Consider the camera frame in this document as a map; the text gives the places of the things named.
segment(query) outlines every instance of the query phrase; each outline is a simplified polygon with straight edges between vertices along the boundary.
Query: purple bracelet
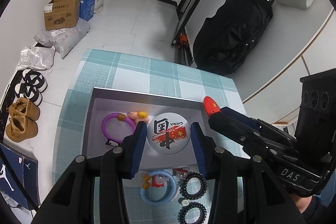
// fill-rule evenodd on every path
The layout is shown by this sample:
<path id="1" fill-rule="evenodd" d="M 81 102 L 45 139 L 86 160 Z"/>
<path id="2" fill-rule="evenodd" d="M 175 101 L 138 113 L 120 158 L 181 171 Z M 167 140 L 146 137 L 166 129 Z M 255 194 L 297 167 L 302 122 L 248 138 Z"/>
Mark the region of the purple bracelet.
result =
<path id="1" fill-rule="evenodd" d="M 129 117 L 127 117 L 126 115 L 122 114 L 122 113 L 118 113 L 118 112 L 114 112 L 114 113 L 111 113 L 109 115 L 107 115 L 104 120 L 102 121 L 101 123 L 101 131 L 103 133 L 103 135 L 105 136 L 105 138 L 107 138 L 108 140 L 112 140 L 116 143 L 122 143 L 123 142 L 123 139 L 122 140 L 117 140 L 117 139 L 114 139 L 112 138 L 108 132 L 106 131 L 106 123 L 109 119 L 112 119 L 112 118 L 117 118 L 119 121 L 121 122 L 126 122 L 127 124 L 129 124 L 129 126 L 131 127 L 132 129 L 132 134 L 134 133 L 135 131 L 135 123 L 133 120 L 131 120 Z"/>

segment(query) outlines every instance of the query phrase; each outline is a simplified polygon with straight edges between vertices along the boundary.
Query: open box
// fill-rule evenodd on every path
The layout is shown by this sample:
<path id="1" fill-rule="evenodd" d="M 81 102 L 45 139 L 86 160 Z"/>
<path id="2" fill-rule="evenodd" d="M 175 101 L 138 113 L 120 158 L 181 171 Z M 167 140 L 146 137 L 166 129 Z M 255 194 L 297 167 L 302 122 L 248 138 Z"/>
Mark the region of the open box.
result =
<path id="1" fill-rule="evenodd" d="M 219 137 L 218 133 L 209 127 L 203 102 L 123 90 L 93 88 L 85 122 L 83 155 L 87 158 L 97 157 L 112 149 L 112 146 L 106 145 L 107 140 L 101 132 L 101 122 L 110 113 L 126 114 L 131 111 L 146 111 L 150 122 L 161 113 L 174 112 L 183 116 L 189 126 L 193 122 L 199 122 L 203 133 L 211 136 L 215 142 Z M 124 138 L 131 134 L 129 125 L 117 119 L 109 120 L 106 129 L 116 138 Z M 155 151 L 146 140 L 139 170 L 170 169 L 196 164 L 191 141 L 179 153 L 164 155 Z"/>

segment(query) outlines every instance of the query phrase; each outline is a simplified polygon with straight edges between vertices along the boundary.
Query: blue bracelet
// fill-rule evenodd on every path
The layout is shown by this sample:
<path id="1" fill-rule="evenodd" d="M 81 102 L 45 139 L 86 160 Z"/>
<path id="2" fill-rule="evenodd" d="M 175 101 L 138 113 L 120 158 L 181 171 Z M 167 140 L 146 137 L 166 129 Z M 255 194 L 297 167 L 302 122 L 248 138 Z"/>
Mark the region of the blue bracelet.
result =
<path id="1" fill-rule="evenodd" d="M 155 175 L 164 175 L 164 176 L 169 178 L 169 181 L 170 181 L 172 187 L 171 187 L 169 195 L 166 198 L 159 199 L 159 200 L 156 200 L 156 201 L 149 200 L 146 197 L 146 190 L 141 188 L 140 195 L 141 195 L 142 200 L 149 205 L 163 205 L 163 204 L 166 204 L 169 201 L 171 201 L 172 198 L 174 197 L 175 193 L 176 193 L 176 188 L 177 188 L 177 184 L 176 184 L 176 181 L 174 180 L 173 176 L 170 173 L 168 173 L 166 171 L 163 171 L 163 170 L 151 171 L 151 172 L 148 172 L 148 175 L 150 175 L 151 177 L 155 176 Z"/>

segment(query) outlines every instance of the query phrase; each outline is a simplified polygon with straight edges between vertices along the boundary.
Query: brown cardboard box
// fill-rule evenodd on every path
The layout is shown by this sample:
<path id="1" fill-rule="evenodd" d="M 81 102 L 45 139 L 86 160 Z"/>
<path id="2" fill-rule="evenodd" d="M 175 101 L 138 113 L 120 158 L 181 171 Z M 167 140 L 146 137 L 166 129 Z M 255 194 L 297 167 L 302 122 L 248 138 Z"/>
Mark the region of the brown cardboard box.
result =
<path id="1" fill-rule="evenodd" d="M 44 23 L 47 31 L 75 27 L 79 17 L 80 0 L 51 0 L 44 5 Z"/>

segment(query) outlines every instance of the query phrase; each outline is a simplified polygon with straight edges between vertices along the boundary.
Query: brown boot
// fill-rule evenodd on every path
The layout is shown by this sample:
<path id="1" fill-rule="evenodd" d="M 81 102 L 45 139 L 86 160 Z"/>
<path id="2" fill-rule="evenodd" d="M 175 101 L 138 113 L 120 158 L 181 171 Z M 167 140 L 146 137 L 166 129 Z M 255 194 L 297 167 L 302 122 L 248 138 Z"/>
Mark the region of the brown boot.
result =
<path id="1" fill-rule="evenodd" d="M 9 120 L 10 123 L 6 126 L 6 134 L 13 142 L 19 143 L 37 135 L 37 123 L 26 116 L 14 116 Z"/>
<path id="2" fill-rule="evenodd" d="M 36 121 L 40 116 L 40 108 L 31 100 L 23 97 L 19 97 L 14 104 L 11 104 L 8 112 L 11 117 L 26 116 L 33 121 Z"/>

